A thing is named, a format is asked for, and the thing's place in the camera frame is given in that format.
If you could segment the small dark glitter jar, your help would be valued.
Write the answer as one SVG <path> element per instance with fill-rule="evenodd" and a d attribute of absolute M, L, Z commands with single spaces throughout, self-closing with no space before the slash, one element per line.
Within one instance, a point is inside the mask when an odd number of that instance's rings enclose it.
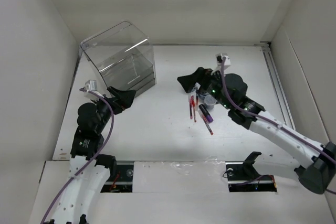
<path fill-rule="evenodd" d="M 208 109 L 208 110 L 212 110 L 215 105 L 216 105 L 217 101 L 215 98 L 213 98 L 210 94 L 208 94 L 205 98 L 204 98 L 204 106 Z"/>

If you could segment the clear acrylic drawer organizer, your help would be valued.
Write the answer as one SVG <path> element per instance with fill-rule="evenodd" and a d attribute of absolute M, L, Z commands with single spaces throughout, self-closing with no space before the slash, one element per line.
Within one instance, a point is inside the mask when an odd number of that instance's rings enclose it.
<path fill-rule="evenodd" d="M 135 90 L 139 96 L 156 84 L 153 45 L 130 21 L 83 40 L 80 51 L 105 87 Z"/>

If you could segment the blue slime jar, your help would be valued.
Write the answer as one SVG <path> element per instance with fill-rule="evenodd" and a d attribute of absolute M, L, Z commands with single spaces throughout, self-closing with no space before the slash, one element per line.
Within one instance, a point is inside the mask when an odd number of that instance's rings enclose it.
<path fill-rule="evenodd" d="M 207 92 L 201 92 L 200 90 L 196 91 L 196 96 L 199 100 L 201 100 L 202 102 L 204 101 L 205 97 L 208 95 Z"/>

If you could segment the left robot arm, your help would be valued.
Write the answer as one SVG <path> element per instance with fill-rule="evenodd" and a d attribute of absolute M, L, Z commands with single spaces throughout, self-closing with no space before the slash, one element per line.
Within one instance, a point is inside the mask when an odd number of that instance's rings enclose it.
<path fill-rule="evenodd" d="M 82 104 L 70 150 L 68 180 L 54 197 L 41 223 L 89 223 L 98 196 L 108 180 L 117 175 L 115 156 L 103 154 L 114 117 L 131 107 L 136 91 L 108 87 L 111 97 L 80 88 L 96 97 Z"/>

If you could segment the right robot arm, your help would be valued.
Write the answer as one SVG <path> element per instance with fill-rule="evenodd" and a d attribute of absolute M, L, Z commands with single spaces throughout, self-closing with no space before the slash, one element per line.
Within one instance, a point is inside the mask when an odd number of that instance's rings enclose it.
<path fill-rule="evenodd" d="M 323 145 L 282 124 L 266 109 L 250 99 L 242 77 L 203 67 L 177 81 L 186 93 L 199 90 L 209 94 L 228 111 L 233 122 L 274 143 L 292 158 L 284 164 L 262 159 L 251 152 L 243 161 L 227 164 L 225 175 L 233 185 L 230 191 L 245 191 L 273 175 L 298 181 L 315 194 L 324 194 L 335 176 L 335 144 Z"/>

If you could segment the red pen middle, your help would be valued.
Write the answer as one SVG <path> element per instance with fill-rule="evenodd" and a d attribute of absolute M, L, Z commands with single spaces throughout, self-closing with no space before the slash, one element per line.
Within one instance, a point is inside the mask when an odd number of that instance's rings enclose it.
<path fill-rule="evenodd" d="M 194 96 L 192 95 L 191 96 L 191 101 L 192 101 L 192 109 L 193 109 L 193 119 L 194 119 L 194 122 L 196 123 L 197 122 L 197 118 L 196 118 L 196 109 L 195 109 L 195 99 L 194 99 Z"/>

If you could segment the purple highlighter marker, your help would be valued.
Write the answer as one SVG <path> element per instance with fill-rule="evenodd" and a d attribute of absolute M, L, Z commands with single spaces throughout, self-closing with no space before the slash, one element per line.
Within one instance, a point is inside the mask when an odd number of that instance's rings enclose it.
<path fill-rule="evenodd" d="M 206 120 L 208 123 L 212 123 L 213 122 L 213 118 L 210 115 L 209 111 L 207 110 L 207 108 L 205 107 L 204 104 L 200 104 L 199 106 L 200 111 L 202 112 L 202 114 L 205 116 Z"/>

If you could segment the red pen lower right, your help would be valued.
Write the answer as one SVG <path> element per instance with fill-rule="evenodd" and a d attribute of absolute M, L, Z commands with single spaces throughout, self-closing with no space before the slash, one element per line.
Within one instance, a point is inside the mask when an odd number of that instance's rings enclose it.
<path fill-rule="evenodd" d="M 212 129 L 211 129 L 211 127 L 210 127 L 210 125 L 209 125 L 206 117 L 203 114 L 201 115 L 201 117 L 202 117 L 202 120 L 205 123 L 205 126 L 206 126 L 207 130 L 209 131 L 210 135 L 213 135 L 214 133 L 213 133 L 213 131 L 212 131 Z"/>

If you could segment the aluminium rail right side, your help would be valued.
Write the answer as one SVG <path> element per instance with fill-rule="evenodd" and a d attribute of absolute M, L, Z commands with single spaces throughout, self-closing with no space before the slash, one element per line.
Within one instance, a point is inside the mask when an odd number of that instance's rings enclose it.
<path fill-rule="evenodd" d="M 275 65 L 274 58 L 272 56 L 271 48 L 270 48 L 270 43 L 264 42 L 260 44 L 261 50 L 264 54 L 265 62 L 268 68 L 268 72 L 271 78 L 271 82 L 280 106 L 281 114 L 283 121 L 286 123 L 287 126 L 289 126 L 292 129 L 296 129 L 295 123 L 293 121 L 289 104 L 284 92 L 284 89 L 282 87 L 280 77 Z"/>

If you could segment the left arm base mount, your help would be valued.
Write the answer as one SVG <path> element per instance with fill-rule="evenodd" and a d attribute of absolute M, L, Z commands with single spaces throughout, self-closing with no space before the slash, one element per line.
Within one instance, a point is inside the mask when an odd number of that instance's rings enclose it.
<path fill-rule="evenodd" d="M 101 189 L 102 193 L 131 193 L 133 190 L 134 162 L 117 162 L 115 174 Z"/>

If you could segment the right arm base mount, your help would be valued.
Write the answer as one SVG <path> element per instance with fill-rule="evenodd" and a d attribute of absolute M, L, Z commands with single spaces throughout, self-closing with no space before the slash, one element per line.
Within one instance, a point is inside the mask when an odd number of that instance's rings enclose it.
<path fill-rule="evenodd" d="M 251 152 L 243 161 L 225 162 L 222 177 L 227 180 L 230 193 L 277 192 L 273 175 L 261 175 L 253 167 L 261 152 Z"/>

